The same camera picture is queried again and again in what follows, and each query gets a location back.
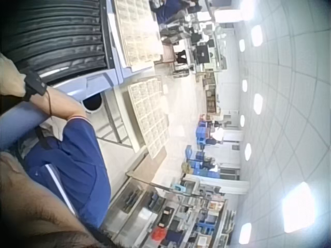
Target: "white stripe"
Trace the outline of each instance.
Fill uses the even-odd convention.
[[[54,174],[54,172],[53,172],[52,169],[50,168],[50,165],[47,164],[47,165],[46,165],[46,168],[47,168],[48,172],[51,174],[51,177],[53,178],[53,180],[54,180],[54,182],[55,182],[55,184],[56,184],[58,190],[60,191],[61,196],[63,197],[64,201],[66,202],[68,208],[69,208],[70,211],[73,213],[73,215],[76,215],[76,213],[75,213],[75,211],[74,211],[74,209],[73,209],[73,207],[72,207],[72,205],[71,205],[71,203],[70,203],[70,201],[69,201],[69,199],[68,199],[66,193],[64,192],[64,190],[63,190],[63,188],[62,188],[60,182],[58,181],[56,175]]]

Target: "red item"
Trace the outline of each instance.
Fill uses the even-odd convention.
[[[167,235],[168,230],[166,228],[156,227],[154,228],[151,238],[155,241],[163,240]]]

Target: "shopper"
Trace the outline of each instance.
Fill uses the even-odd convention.
[[[151,11],[156,14],[158,24],[164,24],[166,21],[177,14],[179,11],[195,6],[195,2],[181,0],[165,0],[165,3],[158,8],[155,8],[152,1],[149,1]]]

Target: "hand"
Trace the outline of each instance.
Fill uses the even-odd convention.
[[[25,75],[20,74],[14,63],[0,53],[0,94],[24,97]]]

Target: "product display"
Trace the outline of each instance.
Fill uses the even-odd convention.
[[[154,77],[128,87],[134,113],[152,158],[169,139],[168,122],[160,105],[161,84],[160,79]]]
[[[162,44],[148,0],[116,0],[115,5],[127,65],[160,60]]]

